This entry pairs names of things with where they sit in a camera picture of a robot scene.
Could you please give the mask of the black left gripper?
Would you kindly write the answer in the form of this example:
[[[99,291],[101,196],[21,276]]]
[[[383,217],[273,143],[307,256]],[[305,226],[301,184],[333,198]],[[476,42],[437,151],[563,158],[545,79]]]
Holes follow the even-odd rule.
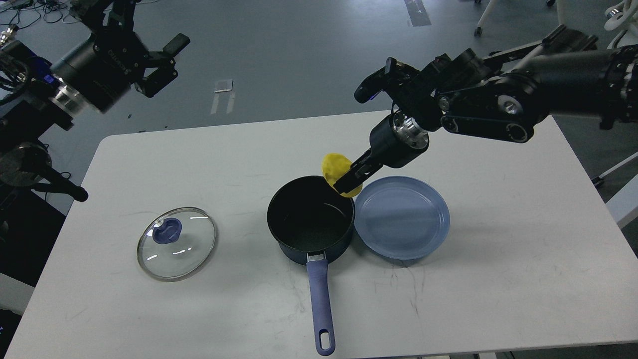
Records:
[[[148,51],[134,32],[140,0],[71,0],[70,14],[91,35],[52,65],[52,73],[97,111],[107,112],[130,90],[152,98],[177,78],[177,55],[191,39],[176,34],[160,51]]]

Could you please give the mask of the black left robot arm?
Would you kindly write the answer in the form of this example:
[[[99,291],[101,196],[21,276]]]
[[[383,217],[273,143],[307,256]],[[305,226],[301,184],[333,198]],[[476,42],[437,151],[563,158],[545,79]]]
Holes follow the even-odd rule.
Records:
[[[136,0],[71,0],[70,14],[90,29],[88,39],[57,63],[1,32],[1,241],[12,228],[10,207],[27,191],[62,193],[85,202],[88,193],[52,167],[39,140],[52,126],[66,131],[87,107],[105,113],[131,86],[152,98],[178,75],[176,56],[190,38],[176,34],[150,51],[134,31]]]

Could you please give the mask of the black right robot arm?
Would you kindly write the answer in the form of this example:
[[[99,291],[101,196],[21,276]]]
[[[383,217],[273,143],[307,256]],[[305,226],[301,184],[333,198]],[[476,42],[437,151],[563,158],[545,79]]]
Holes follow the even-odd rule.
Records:
[[[547,116],[637,121],[637,46],[598,49],[597,38],[564,25],[544,39],[478,57],[435,57],[421,70],[388,58],[354,93],[361,104],[381,92],[390,114],[371,130],[369,149],[338,175],[333,188],[349,193],[382,167],[401,168],[426,152],[429,134],[526,143]]]

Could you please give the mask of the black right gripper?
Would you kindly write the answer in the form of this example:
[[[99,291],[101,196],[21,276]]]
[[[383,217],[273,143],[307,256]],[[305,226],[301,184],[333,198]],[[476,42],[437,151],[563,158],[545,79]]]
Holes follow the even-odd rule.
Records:
[[[341,195],[354,193],[383,166],[401,168],[429,147],[429,132],[407,116],[385,116],[369,135],[370,149],[335,183]]]

